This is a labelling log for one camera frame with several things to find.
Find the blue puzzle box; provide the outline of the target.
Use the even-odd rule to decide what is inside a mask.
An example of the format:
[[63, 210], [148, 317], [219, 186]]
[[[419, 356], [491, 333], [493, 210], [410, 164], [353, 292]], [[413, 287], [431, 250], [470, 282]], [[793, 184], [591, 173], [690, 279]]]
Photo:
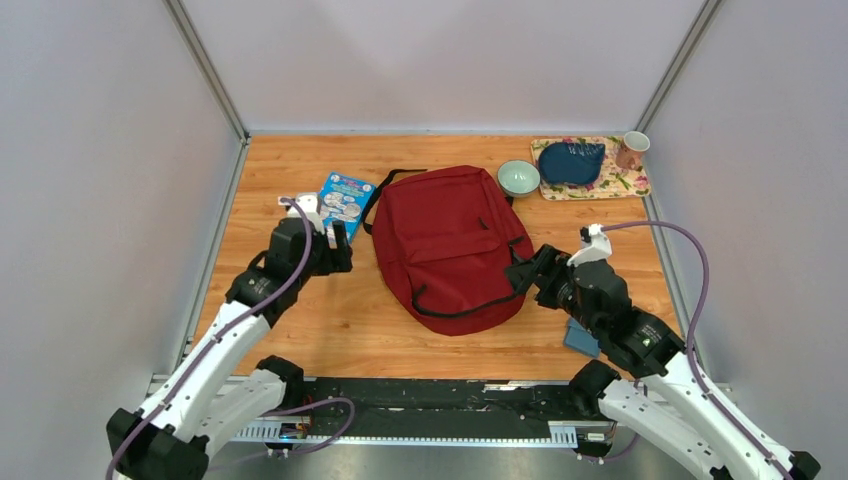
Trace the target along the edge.
[[336, 246], [334, 221], [344, 224], [347, 241], [351, 243], [365, 219], [365, 207], [376, 191], [372, 183], [331, 172], [319, 192], [319, 215], [325, 226], [328, 242]]

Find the red student backpack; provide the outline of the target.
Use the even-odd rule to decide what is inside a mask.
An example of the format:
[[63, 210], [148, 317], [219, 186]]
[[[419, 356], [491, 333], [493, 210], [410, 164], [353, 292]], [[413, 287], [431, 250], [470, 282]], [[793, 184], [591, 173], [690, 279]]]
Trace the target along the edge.
[[505, 271], [535, 248], [487, 170], [393, 169], [365, 211], [385, 286], [430, 331], [479, 333], [522, 309]]

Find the floral rectangular tray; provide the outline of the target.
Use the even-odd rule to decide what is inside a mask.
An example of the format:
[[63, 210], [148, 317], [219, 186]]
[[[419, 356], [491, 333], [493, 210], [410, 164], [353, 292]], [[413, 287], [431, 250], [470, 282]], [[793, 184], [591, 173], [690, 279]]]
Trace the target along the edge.
[[652, 191], [645, 168], [616, 163], [621, 136], [534, 139], [530, 151], [540, 174], [540, 195], [549, 201], [645, 197]]

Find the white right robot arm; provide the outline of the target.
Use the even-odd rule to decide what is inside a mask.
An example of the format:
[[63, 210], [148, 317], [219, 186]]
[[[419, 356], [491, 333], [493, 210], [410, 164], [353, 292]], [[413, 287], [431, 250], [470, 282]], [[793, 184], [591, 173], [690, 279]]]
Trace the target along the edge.
[[599, 343], [606, 362], [589, 361], [570, 381], [570, 404], [629, 426], [700, 479], [813, 479], [820, 463], [770, 438], [699, 367], [681, 337], [635, 306], [625, 280], [604, 259], [570, 265], [550, 245], [515, 259], [513, 289], [538, 292], [538, 305], [562, 310]]

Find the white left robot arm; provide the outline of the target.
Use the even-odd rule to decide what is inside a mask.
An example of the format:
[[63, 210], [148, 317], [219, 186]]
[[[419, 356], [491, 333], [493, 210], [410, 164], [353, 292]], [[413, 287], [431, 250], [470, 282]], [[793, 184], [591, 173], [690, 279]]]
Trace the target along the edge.
[[333, 221], [332, 233], [295, 213], [279, 222], [268, 249], [233, 280], [197, 347], [140, 407], [113, 413], [107, 478], [200, 479], [215, 454], [256, 418], [307, 417], [325, 406], [305, 402], [303, 370], [277, 356], [261, 360], [226, 394], [219, 391], [311, 277], [351, 270], [344, 223]]

